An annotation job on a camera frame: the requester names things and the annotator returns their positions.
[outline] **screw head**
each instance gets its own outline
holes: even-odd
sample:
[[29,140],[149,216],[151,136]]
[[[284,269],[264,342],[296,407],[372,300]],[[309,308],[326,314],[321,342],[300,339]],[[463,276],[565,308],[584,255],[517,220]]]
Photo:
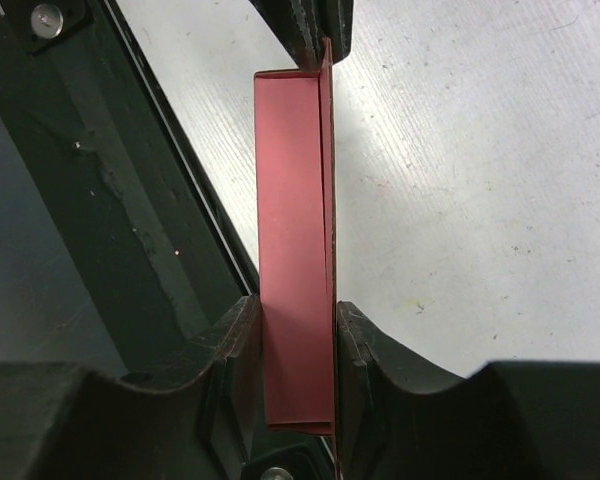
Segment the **screw head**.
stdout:
[[31,12],[31,30],[45,40],[56,38],[62,32],[64,17],[55,5],[41,3]]
[[271,467],[267,469],[260,480],[293,480],[293,476],[281,467]]

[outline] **white table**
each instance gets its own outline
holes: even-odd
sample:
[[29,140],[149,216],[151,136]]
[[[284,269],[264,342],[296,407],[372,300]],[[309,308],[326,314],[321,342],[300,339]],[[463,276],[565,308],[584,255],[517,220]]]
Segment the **white table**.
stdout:
[[[247,0],[120,0],[257,262]],[[600,360],[600,0],[356,0],[335,67],[338,296],[466,375]]]

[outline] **black robotic clamp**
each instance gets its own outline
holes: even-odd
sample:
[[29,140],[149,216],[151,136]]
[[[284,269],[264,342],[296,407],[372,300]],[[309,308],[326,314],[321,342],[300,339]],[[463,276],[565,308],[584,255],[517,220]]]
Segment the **black robotic clamp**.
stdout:
[[[316,478],[309,450],[251,463],[261,321],[258,296],[244,297],[122,381],[0,364],[0,479]],[[600,365],[497,362],[463,380],[351,303],[337,332],[344,479],[600,478]]]
[[351,51],[353,0],[250,0],[302,70],[319,70],[323,37],[331,39],[333,63]]

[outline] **red paper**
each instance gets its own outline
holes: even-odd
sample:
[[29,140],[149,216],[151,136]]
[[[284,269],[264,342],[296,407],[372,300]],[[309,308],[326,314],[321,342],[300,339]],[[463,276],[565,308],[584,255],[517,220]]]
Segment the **red paper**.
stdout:
[[265,409],[272,428],[333,433],[331,57],[255,76]]

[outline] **white speckled surface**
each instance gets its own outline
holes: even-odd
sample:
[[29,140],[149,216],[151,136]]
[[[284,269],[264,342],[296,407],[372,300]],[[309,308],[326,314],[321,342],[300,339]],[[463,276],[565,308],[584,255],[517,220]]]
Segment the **white speckled surface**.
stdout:
[[[257,260],[247,0],[120,0]],[[356,0],[335,67],[339,298],[460,374],[600,359],[600,0]]]

